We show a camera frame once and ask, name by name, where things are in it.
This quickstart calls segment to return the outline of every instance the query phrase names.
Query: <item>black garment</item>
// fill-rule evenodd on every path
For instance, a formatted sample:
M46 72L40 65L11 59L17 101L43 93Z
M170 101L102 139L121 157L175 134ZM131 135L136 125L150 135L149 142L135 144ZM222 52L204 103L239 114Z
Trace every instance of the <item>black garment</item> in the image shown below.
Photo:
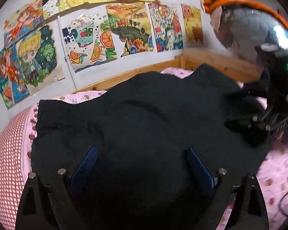
M238 85L202 65L179 79L139 74L81 104L41 100L32 171L40 177L69 167L88 145L98 160L83 193L73 198L93 229L191 229L210 200L189 172L193 146L210 170L256 173L269 144L251 147L224 126L228 115L259 112L254 99L229 104Z

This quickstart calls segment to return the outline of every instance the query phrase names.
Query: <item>black cable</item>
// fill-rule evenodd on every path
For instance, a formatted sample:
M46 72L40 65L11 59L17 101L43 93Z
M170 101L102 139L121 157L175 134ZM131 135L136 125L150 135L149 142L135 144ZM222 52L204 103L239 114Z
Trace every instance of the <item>black cable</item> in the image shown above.
M279 209L279 211L280 211L284 216L286 216L286 217L288 217L288 215L282 210L282 208L281 208L281 203L282 203L283 199L284 199L287 195L288 195L288 192L280 199L280 202L278 203L278 209Z

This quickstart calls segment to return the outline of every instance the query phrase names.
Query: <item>silver bolt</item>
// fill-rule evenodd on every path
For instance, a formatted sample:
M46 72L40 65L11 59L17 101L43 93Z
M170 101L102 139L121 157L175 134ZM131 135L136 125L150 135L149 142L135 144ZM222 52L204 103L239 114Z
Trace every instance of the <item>silver bolt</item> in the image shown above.
M219 169L219 173L220 173L221 175L226 175L226 174L227 174L227 170L224 169L224 168L220 168L220 169Z
M59 169L59 170L58 170L58 174L59 174L59 175L64 175L65 172L66 172L66 169Z
M33 179L34 177L36 177L36 174L33 172L29 175L29 178Z
M249 178L252 178L252 179L254 179L254 178L255 178L255 176L254 176L254 174L253 174L253 173L249 173L248 177L249 177Z

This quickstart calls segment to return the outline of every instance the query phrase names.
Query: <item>orange strap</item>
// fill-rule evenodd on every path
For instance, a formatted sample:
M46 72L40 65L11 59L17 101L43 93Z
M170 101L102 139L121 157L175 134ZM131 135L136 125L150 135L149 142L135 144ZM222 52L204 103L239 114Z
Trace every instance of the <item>orange strap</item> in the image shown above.
M207 14L212 14L212 12L219 6L247 5L249 7L252 7L253 9L266 12L269 15L273 16L288 30L288 22L273 9L260 2L255 2L251 0L216 0L215 2L212 2L211 0L204 0L203 5Z

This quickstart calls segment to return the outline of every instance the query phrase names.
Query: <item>wooden bed frame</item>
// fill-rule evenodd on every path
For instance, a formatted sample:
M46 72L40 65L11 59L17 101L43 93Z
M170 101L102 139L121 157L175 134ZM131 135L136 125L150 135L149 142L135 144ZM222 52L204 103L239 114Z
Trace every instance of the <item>wooden bed frame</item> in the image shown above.
M183 54L175 56L173 60L159 62L145 67L140 67L118 74L108 79L93 83L87 87L75 91L103 91L112 88L113 86L124 82L139 73L147 73L151 71L160 72L167 67L178 67L185 70L195 70L201 64L206 63L223 74L240 82L252 82L260 78L263 68L257 67L254 64L240 60L235 57L223 56L208 51L200 51L196 49L184 49Z

